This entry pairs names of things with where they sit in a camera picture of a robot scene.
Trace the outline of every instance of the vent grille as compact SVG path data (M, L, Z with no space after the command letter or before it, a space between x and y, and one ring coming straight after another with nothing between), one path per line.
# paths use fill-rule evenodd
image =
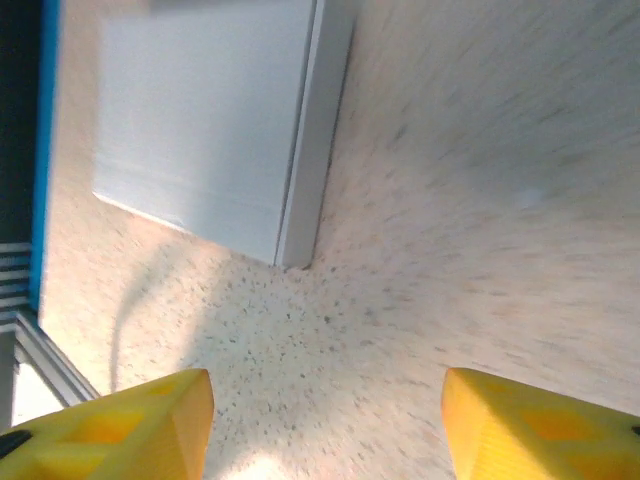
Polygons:
M0 316L29 303L31 244L0 243Z

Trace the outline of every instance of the dark wall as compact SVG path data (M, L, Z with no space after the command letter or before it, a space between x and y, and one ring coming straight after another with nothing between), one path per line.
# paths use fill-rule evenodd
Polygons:
M0 243L30 242L40 0L0 0Z

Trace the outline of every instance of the speckled floor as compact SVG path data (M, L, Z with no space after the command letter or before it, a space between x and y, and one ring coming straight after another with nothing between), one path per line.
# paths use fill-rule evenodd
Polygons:
M66 2L44 326L104 393L208 368L205 478L453 478L454 365L638 412L634 2L366 1L287 273L92 196L97 18L135 3Z

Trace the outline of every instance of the blue frame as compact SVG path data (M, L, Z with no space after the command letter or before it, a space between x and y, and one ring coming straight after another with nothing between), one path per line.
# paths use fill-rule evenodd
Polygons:
M40 306L40 290L44 270L49 167L51 164L55 122L56 70L60 31L61 0L43 0L40 89L38 93L38 136L33 198L33 231L29 304Z

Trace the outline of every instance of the white cardboard box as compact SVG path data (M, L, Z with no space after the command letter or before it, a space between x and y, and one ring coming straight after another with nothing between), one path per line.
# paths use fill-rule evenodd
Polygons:
M217 0L107 20L94 193L309 265L354 17L347 0Z

